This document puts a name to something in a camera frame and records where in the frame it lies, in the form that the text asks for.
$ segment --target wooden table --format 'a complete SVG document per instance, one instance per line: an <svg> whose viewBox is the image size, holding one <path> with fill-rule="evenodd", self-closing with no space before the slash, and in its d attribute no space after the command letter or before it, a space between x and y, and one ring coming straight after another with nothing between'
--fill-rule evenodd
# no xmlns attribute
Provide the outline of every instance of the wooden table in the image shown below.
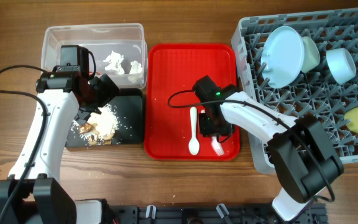
<svg viewBox="0 0 358 224"><path fill-rule="evenodd" d="M358 7L358 1L113 1L30 3L0 0L0 69L40 65L50 26L140 22L149 49L167 42L230 45L242 17ZM35 94L39 73L16 70L0 77L0 88ZM0 179L5 179L24 145L35 101L0 94ZM73 199L106 198L110 205L216 205L269 202L280 184L254 169L246 132L231 162L152 160L143 145L86 147L64 151L61 179ZM358 164L345 166L333 184L337 200L328 205L330 223L358 223Z"/></svg>

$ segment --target clear plastic bin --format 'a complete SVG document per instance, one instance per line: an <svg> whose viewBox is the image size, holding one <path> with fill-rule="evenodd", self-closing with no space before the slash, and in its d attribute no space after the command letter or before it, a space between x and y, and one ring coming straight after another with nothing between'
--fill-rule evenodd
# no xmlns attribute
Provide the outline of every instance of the clear plastic bin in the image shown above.
<svg viewBox="0 0 358 224"><path fill-rule="evenodd" d="M59 65L62 45L80 45L92 51L96 61L96 71L106 73L120 88L140 88L146 86L147 46L142 24L93 24L77 26L49 27L45 33L42 47L41 67L48 71ZM117 75L105 70L109 65L103 62L111 51L124 56L121 65L125 71ZM142 64L141 73L129 74L131 62ZM93 71L93 61L89 59L89 69Z"/></svg>

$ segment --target dish drying rack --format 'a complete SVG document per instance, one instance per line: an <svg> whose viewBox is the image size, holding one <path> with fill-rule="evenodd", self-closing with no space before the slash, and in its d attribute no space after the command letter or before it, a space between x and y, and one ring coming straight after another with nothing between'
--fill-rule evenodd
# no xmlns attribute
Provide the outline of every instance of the dish drying rack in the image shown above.
<svg viewBox="0 0 358 224"><path fill-rule="evenodd" d="M312 71L300 73L291 85L274 89L262 77L266 64L260 64L260 57L267 37L280 26L290 26L302 37L311 37L321 61ZM344 119L347 111L358 107L358 8L245 17L239 21L231 43L236 53L237 75L247 94L283 114L316 116L342 162L358 162L358 134L348 130L349 120ZM338 85L329 72L325 55L327 50L341 47L351 53L357 75ZM263 174L274 172L267 145L251 134L249 140L255 168Z"/></svg>

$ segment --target black cutting board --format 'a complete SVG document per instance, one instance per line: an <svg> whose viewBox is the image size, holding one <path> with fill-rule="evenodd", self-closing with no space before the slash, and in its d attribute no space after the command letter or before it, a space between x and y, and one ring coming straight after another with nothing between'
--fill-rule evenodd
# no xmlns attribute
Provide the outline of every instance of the black cutting board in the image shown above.
<svg viewBox="0 0 358 224"><path fill-rule="evenodd" d="M112 145L139 144L144 140L144 97L139 89L123 89L120 96L108 104L115 110L119 121L118 130L111 139ZM77 128L69 130L66 147L89 146L87 139L80 138Z"/></svg>

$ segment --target black clamp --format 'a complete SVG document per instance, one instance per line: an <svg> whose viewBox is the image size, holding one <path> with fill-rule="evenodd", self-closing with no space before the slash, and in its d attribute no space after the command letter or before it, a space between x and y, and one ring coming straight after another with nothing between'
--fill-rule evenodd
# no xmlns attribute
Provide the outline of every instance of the black clamp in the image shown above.
<svg viewBox="0 0 358 224"><path fill-rule="evenodd" d="M216 211L218 211L219 216L225 221L226 224L233 224L229 217L229 210L223 203L220 203L218 206L216 206Z"/></svg>
<svg viewBox="0 0 358 224"><path fill-rule="evenodd" d="M295 121L291 129L310 146L325 177L332 183L344 172L343 164L320 121L305 116ZM309 154L301 149L292 132L276 134L268 143L273 164L284 190L298 203L306 203L325 188L322 176Z"/></svg>
<svg viewBox="0 0 358 224"><path fill-rule="evenodd" d="M146 219L149 220L149 224L154 223L156 213L157 213L157 208L154 205L147 206L147 208L146 208Z"/></svg>

